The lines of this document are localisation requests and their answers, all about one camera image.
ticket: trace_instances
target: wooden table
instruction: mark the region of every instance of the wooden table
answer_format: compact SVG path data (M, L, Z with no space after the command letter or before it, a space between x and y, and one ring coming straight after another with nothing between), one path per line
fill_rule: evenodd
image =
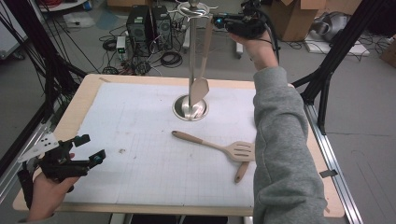
M231 80L208 80L210 87L254 89L253 82ZM67 107L54 134L58 140L68 140L78 134L78 128L85 118L96 93L105 82L134 83L147 85L188 86L186 78L172 77L125 77L111 75L88 75L81 83L69 107ZM321 155L318 143L312 131L309 131L307 145L314 158L319 172L328 168ZM345 214L337 191L330 177L322 178L325 187L325 197L328 206L324 211L325 217L343 217ZM22 192L17 195L14 204L17 210L27 210ZM178 215L208 215L208 216L252 216L252 207L218 207L218 206L163 206L149 204L103 204L103 203L63 203L59 211L76 212L111 212L135 214L178 214Z

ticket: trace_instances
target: wooden spatula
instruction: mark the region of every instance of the wooden spatula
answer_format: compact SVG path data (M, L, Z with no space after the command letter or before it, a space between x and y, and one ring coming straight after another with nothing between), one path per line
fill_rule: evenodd
M252 143L238 141L230 144L227 147L221 147L179 131L172 131L172 135L189 142L221 150L225 152L233 161L254 161L254 144Z
M210 15L206 23L204 52L201 63L201 73L198 76L198 78L196 78L194 82L192 82L191 85L191 105L195 105L198 102L200 102L209 92L209 84L207 83L206 78L204 78L204 73L206 69L207 55L209 54L210 40L212 38L212 32L213 32L212 20L213 20L213 16Z

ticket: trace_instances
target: metal frame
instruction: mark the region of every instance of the metal frame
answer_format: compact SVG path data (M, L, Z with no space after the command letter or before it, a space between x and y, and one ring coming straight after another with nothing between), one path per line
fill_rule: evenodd
M292 83L296 88L308 83L306 89L301 93L307 105L313 105L315 98L320 93L318 126L322 134L326 134L324 126L332 75L386 2L387 0L363 0L347 23L346 28L334 39L333 47L320 67L312 74Z
M28 56L34 64L35 69L37 71L41 71L41 75L45 74L46 82L44 93L46 95L46 99L17 140L8 149L5 156L0 159L0 177L11 164L14 157L19 153L19 150L32 133L32 130L37 126L38 122L46 122L51 117L54 112L54 101L58 98L58 95L73 94L77 90L78 84L73 79L70 72L74 73L78 77L85 77L87 75L87 73L78 69L59 55L57 49L52 44L50 37L45 32L42 22L36 16L35 10L28 0L5 0L4 3L22 30L32 41L35 46L35 50L42 57L42 64L38 63L39 60L37 57L28 53L29 50L27 50ZM25 47L25 44L12 27L7 25L7 22L2 18L0 18L0 22L5 25L20 45ZM62 92L55 90L55 83L62 86Z
M363 221L325 132L330 81L335 69L344 60L364 29L386 2L387 0L363 0L345 29L334 39L333 47L320 67L312 74L292 83L296 88L308 83L305 90L301 93L305 103L305 114L308 117L329 170L335 170L338 173L338 175L332 177L332 181L338 191L349 223L363 223ZM319 93L320 101L317 112L314 107L314 101Z
M58 108L59 105L56 104L54 109L56 110ZM20 143L24 143L24 145L21 145L21 147L16 147L21 148L20 152L14 156L12 161L10 161L10 164L12 165L8 166L8 168L0 176L0 204L7 197L9 191L18 179L17 172L21 169L22 164L17 162L17 158L29 148L34 146L35 143L37 143L45 134L47 134L50 131L51 125L51 119L49 119L47 122L39 123L35 126L35 129L31 132L30 136L28 136L25 141L20 141Z
M305 105L304 107L306 117L311 125L312 131L317 139L319 147L321 149L323 158L327 164L329 170L335 170L338 175L332 177L332 182L338 191L341 203L346 210L346 217L349 223L363 223L361 220L361 214L359 213L358 207L356 206L352 195L347 186L347 182L344 179L343 172L335 158L334 152L332 151L332 146L330 145L329 138L322 134L320 127L317 124L318 112L313 105Z

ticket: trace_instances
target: slotted spatula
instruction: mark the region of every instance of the slotted spatula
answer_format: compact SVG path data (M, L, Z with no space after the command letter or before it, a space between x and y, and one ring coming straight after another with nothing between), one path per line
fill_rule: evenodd
M233 161L254 161L254 144L252 143L238 141L230 144L227 147L221 147L179 131L172 131L172 135L189 142L221 150L225 152Z

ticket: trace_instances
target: white paper sheet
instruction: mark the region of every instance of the white paper sheet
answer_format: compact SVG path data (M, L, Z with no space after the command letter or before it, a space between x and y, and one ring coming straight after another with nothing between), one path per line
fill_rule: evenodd
M221 146L254 143L254 90L211 88L209 112L198 121L181 120L173 102L187 87L104 83L78 135L91 142L72 149L87 160L104 149L106 159L83 176L67 202L156 205L253 206L251 162L238 184L240 162L223 152L178 138L182 131Z

